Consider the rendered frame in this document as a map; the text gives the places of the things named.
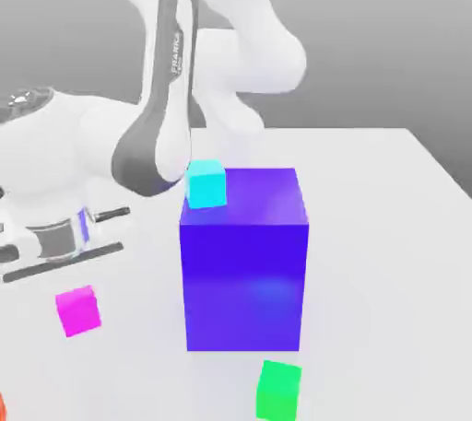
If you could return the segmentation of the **large blue box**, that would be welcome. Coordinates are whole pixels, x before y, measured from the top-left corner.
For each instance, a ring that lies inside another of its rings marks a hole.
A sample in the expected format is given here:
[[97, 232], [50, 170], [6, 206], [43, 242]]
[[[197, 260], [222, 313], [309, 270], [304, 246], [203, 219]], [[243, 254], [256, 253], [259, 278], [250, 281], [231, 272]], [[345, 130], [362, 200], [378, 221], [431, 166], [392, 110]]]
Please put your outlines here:
[[310, 229], [297, 172], [229, 169], [227, 200], [182, 209], [186, 346], [295, 352]]

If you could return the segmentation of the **small cyan cube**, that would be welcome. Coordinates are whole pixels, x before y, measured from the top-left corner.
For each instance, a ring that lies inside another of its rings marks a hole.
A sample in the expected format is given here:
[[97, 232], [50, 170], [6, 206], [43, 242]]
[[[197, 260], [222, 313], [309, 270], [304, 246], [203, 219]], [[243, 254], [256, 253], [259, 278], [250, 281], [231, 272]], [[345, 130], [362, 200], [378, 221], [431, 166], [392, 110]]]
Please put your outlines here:
[[185, 197], [191, 209], [227, 204], [226, 171], [217, 159], [192, 160], [184, 182]]

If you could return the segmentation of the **small green cube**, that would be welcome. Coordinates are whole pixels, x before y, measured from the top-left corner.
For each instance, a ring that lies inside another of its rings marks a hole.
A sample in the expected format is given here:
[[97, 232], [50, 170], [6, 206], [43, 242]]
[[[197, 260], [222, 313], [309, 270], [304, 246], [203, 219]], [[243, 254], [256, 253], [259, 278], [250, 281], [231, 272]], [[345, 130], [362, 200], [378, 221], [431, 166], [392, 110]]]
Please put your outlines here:
[[296, 421], [301, 367], [265, 360], [256, 388], [255, 415], [265, 421]]

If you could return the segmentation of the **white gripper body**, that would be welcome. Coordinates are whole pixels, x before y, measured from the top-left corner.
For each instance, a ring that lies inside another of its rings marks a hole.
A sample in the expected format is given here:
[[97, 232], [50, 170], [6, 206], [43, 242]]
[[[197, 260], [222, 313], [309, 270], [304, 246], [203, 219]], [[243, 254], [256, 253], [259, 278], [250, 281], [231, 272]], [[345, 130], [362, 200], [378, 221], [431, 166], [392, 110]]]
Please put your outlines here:
[[39, 260], [36, 263], [23, 264], [13, 268], [12, 270], [5, 270], [0, 273], [0, 288], [31, 276], [42, 275], [73, 264], [98, 259], [102, 256], [114, 254], [123, 250], [124, 245], [120, 241], [116, 241], [104, 246], [99, 246], [94, 249], [83, 251], [80, 254], [72, 257], [64, 257], [52, 260]]

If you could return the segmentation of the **small magenta cube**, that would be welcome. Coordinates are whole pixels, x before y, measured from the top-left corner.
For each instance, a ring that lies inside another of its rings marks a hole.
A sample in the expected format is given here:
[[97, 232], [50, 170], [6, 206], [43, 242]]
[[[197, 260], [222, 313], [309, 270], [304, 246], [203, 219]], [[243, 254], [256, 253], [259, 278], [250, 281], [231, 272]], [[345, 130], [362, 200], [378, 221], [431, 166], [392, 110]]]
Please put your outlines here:
[[98, 301], [92, 286], [56, 295], [55, 305], [67, 338], [101, 326]]

